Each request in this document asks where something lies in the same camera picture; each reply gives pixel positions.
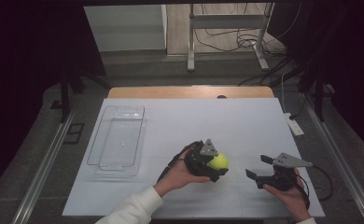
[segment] hand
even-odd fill
[[[184,159],[189,150],[186,150],[174,166],[167,172],[163,179],[156,183],[153,188],[162,197],[173,189],[181,189],[189,183],[204,183],[210,181],[207,176],[192,175],[185,165]]]
[[[299,175],[299,171],[296,168],[295,173],[296,175]],[[303,184],[299,177],[298,184],[303,188]],[[306,209],[303,196],[296,188],[292,188],[287,191],[281,191],[270,185],[264,185],[263,187],[284,204],[296,222],[301,222],[311,217]]]

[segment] white tabletop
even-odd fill
[[[100,179],[87,164],[93,135],[64,216],[105,216],[128,195],[156,183],[161,171],[180,150],[210,138],[230,162],[230,170],[216,183],[190,184],[170,192],[154,218],[269,218],[289,217],[285,207],[245,169],[272,175],[260,155],[275,158],[281,152],[300,158],[276,98],[252,99],[105,99],[93,134],[107,105],[142,105],[146,130],[139,172],[134,177]],[[323,217],[321,205],[304,168],[301,176],[310,188],[310,214]]]

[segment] tennis ball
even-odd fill
[[[223,153],[219,153],[216,157],[214,157],[210,162],[207,163],[207,166],[215,170],[229,169],[229,161]]]

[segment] clear plastic tray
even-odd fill
[[[96,174],[121,177],[138,173],[145,109],[140,105],[109,105],[95,131],[88,165]]]

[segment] metal rail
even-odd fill
[[[39,194],[42,191],[43,186],[45,185],[51,167],[63,143],[63,139],[68,132],[68,127],[71,124],[72,119],[75,115],[78,99],[78,97],[72,99],[72,108],[65,122],[60,124],[60,127],[57,130],[56,135],[54,136],[53,141],[49,146],[48,152],[40,163],[34,179],[32,180],[30,187],[28,188],[27,192],[24,195],[24,198],[21,201],[20,207],[11,222],[12,224],[25,224],[30,218]]]
[[[320,121],[318,116],[313,110],[313,101],[310,97],[305,97],[307,100],[308,105],[306,105],[306,109],[309,111],[309,114],[316,126],[319,130],[319,134],[321,135],[326,147],[329,151],[331,158],[333,159],[336,167],[338,168],[345,185],[350,190],[351,195],[353,196],[360,213],[364,218],[364,188],[360,185],[359,181],[355,177],[354,173],[352,172],[350,166],[348,165],[347,161],[345,160],[342,152],[340,151],[339,147],[333,140],[331,133],[329,132],[327,125],[325,122]]]

